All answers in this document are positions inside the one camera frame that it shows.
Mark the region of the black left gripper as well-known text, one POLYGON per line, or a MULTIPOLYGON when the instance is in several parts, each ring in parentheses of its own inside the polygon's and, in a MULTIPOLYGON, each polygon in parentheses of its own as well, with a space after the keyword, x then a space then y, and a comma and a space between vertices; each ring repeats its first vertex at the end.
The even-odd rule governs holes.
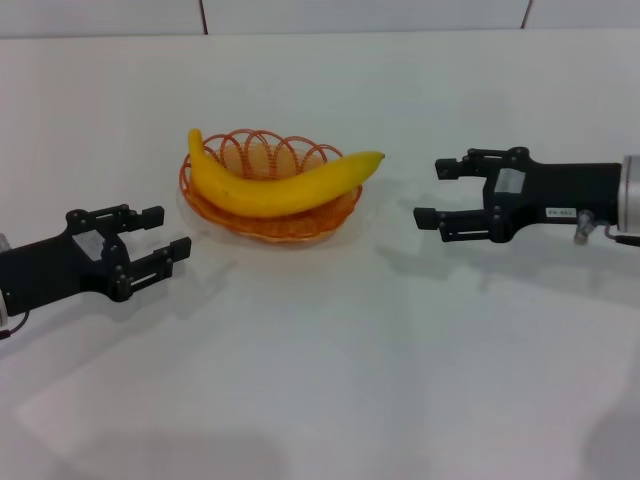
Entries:
POLYGON ((137 212, 123 204, 97 211, 72 210, 66 228, 54 237, 3 253, 3 305, 16 316, 84 292, 114 302, 173 275, 191 254, 184 237, 130 261, 123 232, 150 230, 164 223, 161 206, 137 212))

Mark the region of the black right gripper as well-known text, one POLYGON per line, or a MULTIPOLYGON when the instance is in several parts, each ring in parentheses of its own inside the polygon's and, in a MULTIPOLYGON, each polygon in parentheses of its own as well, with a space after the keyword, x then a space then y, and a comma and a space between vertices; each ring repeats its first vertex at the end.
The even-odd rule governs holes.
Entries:
POLYGON ((486 178, 484 210, 413 209, 417 228, 438 231, 445 243, 506 243, 530 225, 584 229, 618 221, 619 163, 545 164, 532 160, 525 147, 471 148, 460 160, 438 159, 435 169, 439 180, 486 178))

